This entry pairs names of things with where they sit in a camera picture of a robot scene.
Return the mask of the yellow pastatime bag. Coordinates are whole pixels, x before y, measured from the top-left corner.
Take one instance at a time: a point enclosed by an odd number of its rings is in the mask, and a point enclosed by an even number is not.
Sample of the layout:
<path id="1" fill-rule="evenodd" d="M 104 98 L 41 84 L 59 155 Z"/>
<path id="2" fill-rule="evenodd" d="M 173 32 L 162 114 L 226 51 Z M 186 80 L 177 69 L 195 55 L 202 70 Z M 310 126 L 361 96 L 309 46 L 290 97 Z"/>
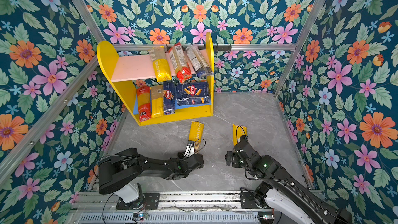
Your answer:
<path id="1" fill-rule="evenodd" d="M 172 80 L 171 70 L 164 52 L 164 47 L 151 48 L 149 50 L 155 77 L 158 83 Z"/>
<path id="2" fill-rule="evenodd" d="M 240 137 L 247 135 L 247 127 L 242 125 L 233 125 L 233 145 L 236 145 Z"/>
<path id="3" fill-rule="evenodd" d="M 198 121 L 192 121 L 188 141 L 195 142 L 195 152 L 199 151 L 202 143 L 204 124 Z"/>

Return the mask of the blue Barilla rigatoni bag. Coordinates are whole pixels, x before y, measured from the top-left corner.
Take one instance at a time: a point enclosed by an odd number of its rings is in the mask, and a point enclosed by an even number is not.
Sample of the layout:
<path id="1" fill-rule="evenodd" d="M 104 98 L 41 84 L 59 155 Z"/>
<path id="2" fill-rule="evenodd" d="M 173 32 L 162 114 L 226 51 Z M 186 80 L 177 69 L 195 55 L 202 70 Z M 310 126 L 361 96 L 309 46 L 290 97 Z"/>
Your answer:
<path id="1" fill-rule="evenodd" d="M 179 106 L 208 104 L 210 103 L 208 82 L 178 84 L 175 98 Z"/>

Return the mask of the yellow spaghetti bag with barcode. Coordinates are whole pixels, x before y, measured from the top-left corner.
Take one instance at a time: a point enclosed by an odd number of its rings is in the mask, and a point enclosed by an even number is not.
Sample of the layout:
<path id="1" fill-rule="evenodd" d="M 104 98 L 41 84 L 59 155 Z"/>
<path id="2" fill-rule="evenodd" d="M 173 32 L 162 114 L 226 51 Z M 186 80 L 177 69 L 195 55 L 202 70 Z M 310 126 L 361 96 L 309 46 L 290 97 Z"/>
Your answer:
<path id="1" fill-rule="evenodd" d="M 158 118 L 164 114 L 163 86 L 157 85 L 150 88 L 151 92 L 151 117 Z"/>

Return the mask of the blue Barilla spaghetti box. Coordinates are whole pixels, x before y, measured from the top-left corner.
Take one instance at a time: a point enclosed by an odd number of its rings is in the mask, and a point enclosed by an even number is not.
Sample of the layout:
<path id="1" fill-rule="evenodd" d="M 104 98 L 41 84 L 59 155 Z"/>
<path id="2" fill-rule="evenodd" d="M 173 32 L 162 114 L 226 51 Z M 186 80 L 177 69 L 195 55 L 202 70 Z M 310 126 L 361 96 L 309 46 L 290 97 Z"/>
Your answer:
<path id="1" fill-rule="evenodd" d="M 174 82 L 163 83 L 163 108 L 164 115 L 175 114 L 175 84 Z"/>

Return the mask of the red ended spaghetti bag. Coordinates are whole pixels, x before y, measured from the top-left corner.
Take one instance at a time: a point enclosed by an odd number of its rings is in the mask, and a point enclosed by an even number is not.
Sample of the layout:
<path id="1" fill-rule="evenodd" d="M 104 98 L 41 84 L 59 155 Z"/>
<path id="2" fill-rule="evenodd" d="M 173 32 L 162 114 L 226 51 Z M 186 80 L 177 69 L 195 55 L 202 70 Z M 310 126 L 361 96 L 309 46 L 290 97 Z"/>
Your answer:
<path id="1" fill-rule="evenodd" d="M 184 84 L 192 77 L 191 69 L 187 64 L 187 60 L 181 43 L 176 43 L 170 50 L 169 56 L 172 62 L 174 72 L 181 84 Z"/>

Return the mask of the clear blue white spaghetti bag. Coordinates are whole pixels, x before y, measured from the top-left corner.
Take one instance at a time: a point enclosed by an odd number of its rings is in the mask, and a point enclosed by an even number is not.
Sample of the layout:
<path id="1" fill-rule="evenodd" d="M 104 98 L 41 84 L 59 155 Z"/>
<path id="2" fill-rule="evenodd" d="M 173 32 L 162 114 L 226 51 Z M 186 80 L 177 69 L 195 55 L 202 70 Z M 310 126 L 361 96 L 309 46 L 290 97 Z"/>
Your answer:
<path id="1" fill-rule="evenodd" d="M 186 53 L 197 77 L 204 78 L 213 75 L 210 65 L 202 55 L 197 45 L 189 45 L 186 48 Z"/>

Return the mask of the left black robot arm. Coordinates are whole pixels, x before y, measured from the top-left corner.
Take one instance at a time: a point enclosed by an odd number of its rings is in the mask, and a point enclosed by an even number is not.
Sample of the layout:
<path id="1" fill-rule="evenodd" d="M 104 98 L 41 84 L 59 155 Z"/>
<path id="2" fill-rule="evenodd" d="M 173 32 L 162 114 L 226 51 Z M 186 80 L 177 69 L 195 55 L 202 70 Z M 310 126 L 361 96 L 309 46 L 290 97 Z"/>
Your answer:
<path id="1" fill-rule="evenodd" d="M 105 156 L 98 164 L 98 192 L 114 194 L 129 209 L 140 208 L 145 196 L 138 177 L 158 177 L 166 180 L 186 178 L 204 166 L 202 154 L 188 158 L 159 160 L 140 155 L 136 148 L 128 148 L 114 155 Z"/>

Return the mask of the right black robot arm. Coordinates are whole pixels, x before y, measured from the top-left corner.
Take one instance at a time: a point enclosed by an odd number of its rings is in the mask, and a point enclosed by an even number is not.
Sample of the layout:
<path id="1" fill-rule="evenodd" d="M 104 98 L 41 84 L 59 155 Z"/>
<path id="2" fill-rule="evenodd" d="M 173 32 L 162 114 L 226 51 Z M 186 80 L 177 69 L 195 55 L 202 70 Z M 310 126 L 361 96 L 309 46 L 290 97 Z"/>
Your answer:
<path id="1" fill-rule="evenodd" d="M 336 209 L 301 185 L 269 155 L 260 155 L 243 135 L 225 155 L 226 165 L 244 169 L 248 180 L 261 180 L 254 191 L 259 207 L 281 212 L 296 224 L 352 224 L 352 215 Z"/>

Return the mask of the yellow shelf unit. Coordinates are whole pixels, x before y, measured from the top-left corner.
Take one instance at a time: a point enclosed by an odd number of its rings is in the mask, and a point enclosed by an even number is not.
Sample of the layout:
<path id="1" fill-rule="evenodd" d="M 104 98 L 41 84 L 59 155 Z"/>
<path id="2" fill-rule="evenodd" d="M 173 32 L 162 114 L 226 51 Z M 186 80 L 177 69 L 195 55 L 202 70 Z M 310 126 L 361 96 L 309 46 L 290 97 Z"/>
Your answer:
<path id="1" fill-rule="evenodd" d="M 200 50 L 206 61 L 210 65 L 212 72 L 214 71 L 214 51 L 211 35 L 206 35 L 206 49 Z M 152 45 L 147 48 L 161 47 L 162 45 Z M 192 73 L 192 77 L 186 83 L 208 82 L 210 91 L 210 103 L 203 105 L 186 105 L 179 106 L 175 98 L 175 114 L 164 115 L 158 118 L 152 118 L 143 122 L 139 120 L 137 90 L 140 87 L 163 85 L 164 82 L 158 83 L 155 77 L 150 55 L 127 56 L 120 57 L 114 46 L 108 41 L 102 41 L 97 47 L 97 59 L 101 70 L 114 91 L 118 94 L 128 111 L 132 114 L 139 126 L 181 121 L 188 119 L 196 119 L 202 117 L 210 117 L 213 115 L 214 105 L 214 76 L 199 78 L 196 76 L 195 70 L 187 56 L 186 48 L 188 45 L 182 45 L 183 51 Z M 176 86 L 181 84 L 174 72 L 169 52 L 165 52 L 168 60 L 172 80 Z"/>

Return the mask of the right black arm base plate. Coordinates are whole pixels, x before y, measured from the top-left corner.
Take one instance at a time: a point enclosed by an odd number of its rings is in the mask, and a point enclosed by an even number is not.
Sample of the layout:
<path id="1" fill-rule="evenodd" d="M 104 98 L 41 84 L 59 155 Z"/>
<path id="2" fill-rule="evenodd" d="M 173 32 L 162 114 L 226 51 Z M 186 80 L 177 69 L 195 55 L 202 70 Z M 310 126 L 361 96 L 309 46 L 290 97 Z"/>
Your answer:
<path id="1" fill-rule="evenodd" d="M 258 200 L 254 193 L 244 189 L 240 191 L 240 205 L 242 209 L 265 209 L 268 207 L 264 200 Z"/>

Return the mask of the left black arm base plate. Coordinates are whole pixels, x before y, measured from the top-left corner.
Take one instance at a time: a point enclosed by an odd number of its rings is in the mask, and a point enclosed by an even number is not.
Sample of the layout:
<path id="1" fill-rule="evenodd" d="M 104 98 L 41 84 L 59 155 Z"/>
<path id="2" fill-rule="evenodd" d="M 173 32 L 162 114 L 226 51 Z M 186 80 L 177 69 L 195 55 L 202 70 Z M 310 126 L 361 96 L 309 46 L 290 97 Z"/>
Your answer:
<path id="1" fill-rule="evenodd" d="M 156 210 L 158 209 L 160 202 L 159 193 L 143 193 L 138 199 L 131 203 L 125 203 L 121 198 L 119 198 L 116 205 L 117 210 Z"/>

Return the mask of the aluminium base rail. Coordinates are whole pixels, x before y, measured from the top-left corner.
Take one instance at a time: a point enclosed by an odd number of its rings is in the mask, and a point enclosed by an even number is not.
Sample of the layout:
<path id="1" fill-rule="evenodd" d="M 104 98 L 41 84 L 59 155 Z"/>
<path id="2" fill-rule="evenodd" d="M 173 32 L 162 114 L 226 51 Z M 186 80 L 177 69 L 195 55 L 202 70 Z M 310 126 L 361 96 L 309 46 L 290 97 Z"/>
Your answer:
<path id="1" fill-rule="evenodd" d="M 272 213 L 269 207 L 265 209 L 242 209 L 240 205 L 240 190 L 229 191 L 159 191 L 160 202 L 158 209 L 146 210 L 149 212 L 179 211 L 179 212 L 266 212 Z M 74 211 L 104 211 L 116 212 L 119 197 L 116 195 L 101 195 L 97 192 L 83 192 L 79 200 L 72 204 Z"/>

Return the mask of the black bracket on back rail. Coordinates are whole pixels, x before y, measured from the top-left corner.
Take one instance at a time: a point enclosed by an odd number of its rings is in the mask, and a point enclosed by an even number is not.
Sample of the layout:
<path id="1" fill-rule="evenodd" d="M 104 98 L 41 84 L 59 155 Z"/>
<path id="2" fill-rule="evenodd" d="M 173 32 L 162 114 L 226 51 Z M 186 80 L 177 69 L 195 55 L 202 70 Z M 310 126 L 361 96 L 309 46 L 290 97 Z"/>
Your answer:
<path id="1" fill-rule="evenodd" d="M 165 52 L 168 52 L 174 45 L 165 45 L 165 46 L 161 46 L 162 48 L 164 48 Z M 197 45 L 199 50 L 205 50 L 206 49 L 206 45 L 202 44 L 202 45 Z M 219 44 L 213 44 L 213 51 L 218 52 L 218 51 L 232 51 L 232 45 L 219 45 Z"/>

